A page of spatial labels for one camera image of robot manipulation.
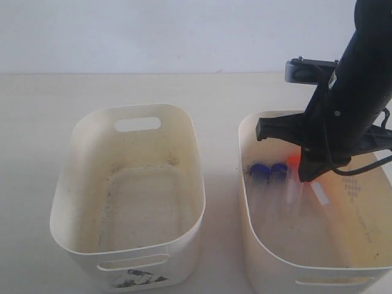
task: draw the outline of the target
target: plastic bin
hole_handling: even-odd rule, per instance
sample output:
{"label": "plastic bin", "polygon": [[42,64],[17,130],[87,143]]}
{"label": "plastic bin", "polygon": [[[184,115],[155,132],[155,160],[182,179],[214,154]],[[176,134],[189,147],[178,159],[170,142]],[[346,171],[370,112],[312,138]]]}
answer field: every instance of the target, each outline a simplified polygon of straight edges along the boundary
{"label": "plastic bin", "polygon": [[[305,207],[312,215],[308,220],[310,226],[315,226],[315,233],[308,236],[312,239],[294,244],[289,238],[280,244],[280,252],[273,252],[267,245],[272,242],[273,232],[258,238],[251,226],[246,197],[249,167],[255,162],[269,166],[285,162],[300,152],[298,146],[282,140],[257,141],[256,123],[259,117],[292,113],[298,111],[256,113],[239,127],[239,202],[247,276],[260,294],[361,293],[392,269],[392,188],[383,168],[349,178],[333,172],[319,177],[329,197],[329,208],[321,214],[315,199],[301,204],[301,209]],[[348,168],[375,160],[375,154],[356,156]],[[290,236],[297,232],[290,232],[289,227],[287,233]],[[318,245],[301,252],[308,241]]]}
{"label": "plastic bin", "polygon": [[184,110],[107,108],[75,127],[50,230],[97,288],[163,287],[185,280],[197,264],[205,201]]}

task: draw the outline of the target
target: table surface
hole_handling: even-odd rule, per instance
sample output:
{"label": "table surface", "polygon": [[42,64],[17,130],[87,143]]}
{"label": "table surface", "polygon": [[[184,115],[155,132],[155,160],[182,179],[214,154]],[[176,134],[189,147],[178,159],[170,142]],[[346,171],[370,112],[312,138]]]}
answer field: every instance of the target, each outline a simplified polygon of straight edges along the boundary
{"label": "table surface", "polygon": [[[313,91],[285,83],[283,73],[0,75],[0,292],[99,293],[49,231],[72,130],[99,108],[164,102],[194,121],[207,207],[195,273],[143,293],[255,293],[246,278],[239,218],[238,126],[257,111],[302,110]],[[390,287],[388,274],[365,293]]]}

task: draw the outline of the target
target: empty plastic bin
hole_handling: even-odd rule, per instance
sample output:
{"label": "empty plastic bin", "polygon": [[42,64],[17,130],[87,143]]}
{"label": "empty plastic bin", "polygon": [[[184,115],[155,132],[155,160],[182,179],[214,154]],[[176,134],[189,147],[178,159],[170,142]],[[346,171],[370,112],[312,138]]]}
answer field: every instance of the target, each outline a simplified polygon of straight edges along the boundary
{"label": "empty plastic bin", "polygon": [[193,272],[204,210],[187,113],[163,104],[107,108],[75,127],[50,230],[93,285],[129,292]]}
{"label": "empty plastic bin", "polygon": [[[283,224],[259,238],[252,228],[246,197],[249,167],[255,162],[272,166],[300,153],[300,147],[282,140],[257,141],[257,121],[292,113],[297,111],[256,113],[239,127],[239,202],[247,276],[260,294],[361,293],[392,269],[392,188],[383,168],[353,177],[329,172],[317,179],[328,201],[319,201],[309,191],[303,195],[296,220],[303,222],[301,226]],[[375,154],[353,157],[346,170],[375,160]]]}

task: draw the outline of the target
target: blue bottle cap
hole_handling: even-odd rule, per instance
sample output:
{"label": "blue bottle cap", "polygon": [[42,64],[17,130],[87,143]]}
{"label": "blue bottle cap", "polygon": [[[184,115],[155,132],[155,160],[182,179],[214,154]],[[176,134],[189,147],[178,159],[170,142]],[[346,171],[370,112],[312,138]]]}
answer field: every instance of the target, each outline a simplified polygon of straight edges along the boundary
{"label": "blue bottle cap", "polygon": [[251,167],[251,175],[265,176],[268,178],[270,176],[270,173],[270,169],[263,164],[254,164]]}
{"label": "blue bottle cap", "polygon": [[287,165],[285,164],[274,164],[271,167],[271,173],[273,172],[287,172]]}

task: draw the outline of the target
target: white wall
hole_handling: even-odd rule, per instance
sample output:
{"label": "white wall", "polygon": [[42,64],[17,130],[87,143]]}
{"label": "white wall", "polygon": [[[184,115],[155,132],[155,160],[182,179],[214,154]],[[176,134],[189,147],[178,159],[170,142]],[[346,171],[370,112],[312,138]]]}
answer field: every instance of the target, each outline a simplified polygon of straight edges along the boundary
{"label": "white wall", "polygon": [[0,0],[0,73],[280,71],[340,58],[355,0]]}

